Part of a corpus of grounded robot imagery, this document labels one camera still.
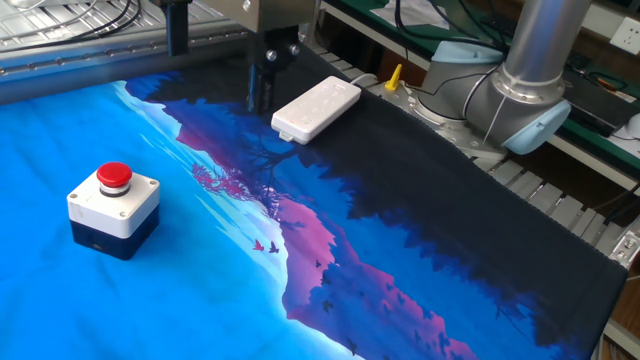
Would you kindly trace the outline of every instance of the metal rack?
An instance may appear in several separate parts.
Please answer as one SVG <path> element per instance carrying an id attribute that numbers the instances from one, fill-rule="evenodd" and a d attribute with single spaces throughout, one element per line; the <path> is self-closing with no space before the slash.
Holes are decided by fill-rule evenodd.
<path id="1" fill-rule="evenodd" d="M 89 3 L 44 6 L 24 11 L 7 2 L 0 1 L 0 14 L 2 14 L 0 15 L 0 38 L 11 37 L 10 40 L 0 41 L 0 49 L 16 49 L 24 44 L 33 45 L 61 40 L 93 30 L 116 18 L 124 10 L 126 3 L 126 0 L 100 0 L 85 16 L 69 25 L 39 32 L 35 35 L 20 36 L 20 34 L 69 21 L 86 11 L 89 8 Z M 122 32 L 123 35 L 165 28 L 164 14 L 160 8 L 144 1 L 142 9 L 140 17 Z M 131 19 L 136 11 L 137 4 L 133 2 L 119 24 Z M 197 0 L 189 6 L 190 25 L 215 23 L 222 20 L 226 20 L 222 14 Z M 116 28 L 115 25 L 103 31 L 106 32 L 114 28 Z"/>

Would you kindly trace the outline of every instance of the screw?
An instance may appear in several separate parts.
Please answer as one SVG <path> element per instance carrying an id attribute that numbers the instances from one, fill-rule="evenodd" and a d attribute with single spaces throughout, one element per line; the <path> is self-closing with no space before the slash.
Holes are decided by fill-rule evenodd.
<path id="1" fill-rule="evenodd" d="M 277 58 L 278 58 L 278 53 L 275 50 L 267 51 L 267 60 L 276 61 Z"/>
<path id="2" fill-rule="evenodd" d="M 291 45 L 289 46 L 289 51 L 291 51 L 291 55 L 298 56 L 300 54 L 300 46 L 299 45 Z"/>

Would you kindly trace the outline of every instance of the bird silhouette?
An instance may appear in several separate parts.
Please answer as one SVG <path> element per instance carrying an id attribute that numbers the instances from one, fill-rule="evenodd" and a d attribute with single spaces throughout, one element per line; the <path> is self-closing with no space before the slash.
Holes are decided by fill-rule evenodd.
<path id="1" fill-rule="evenodd" d="M 331 285 L 331 281 L 329 281 L 329 279 L 327 279 L 327 277 L 324 276 L 324 274 L 322 274 L 322 279 L 320 279 L 320 284 L 321 285 L 324 285 L 324 284 Z"/>
<path id="2" fill-rule="evenodd" d="M 260 241 L 258 241 L 258 239 L 256 239 L 256 246 L 253 248 L 253 250 L 264 251 L 264 246 L 260 244 Z"/>
<path id="3" fill-rule="evenodd" d="M 270 254 L 271 254 L 271 253 L 276 253 L 276 254 L 277 254 L 277 253 L 279 253 L 279 252 L 280 252 L 280 249 L 278 249 L 278 248 L 276 247 L 276 244 L 274 244 L 274 243 L 273 243 L 273 241 L 272 241 L 272 242 L 271 242 L 271 249 L 269 249 L 269 253 L 270 253 Z"/>
<path id="4" fill-rule="evenodd" d="M 347 338 L 347 341 L 349 342 L 349 350 L 351 350 L 351 354 L 353 356 L 356 356 L 356 350 L 358 350 L 358 345 L 356 345 L 353 341 L 351 341 L 351 339 Z"/>
<path id="5" fill-rule="evenodd" d="M 329 309 L 333 309 L 333 304 L 329 300 L 325 300 L 322 302 L 322 308 L 324 311 L 329 312 Z"/>

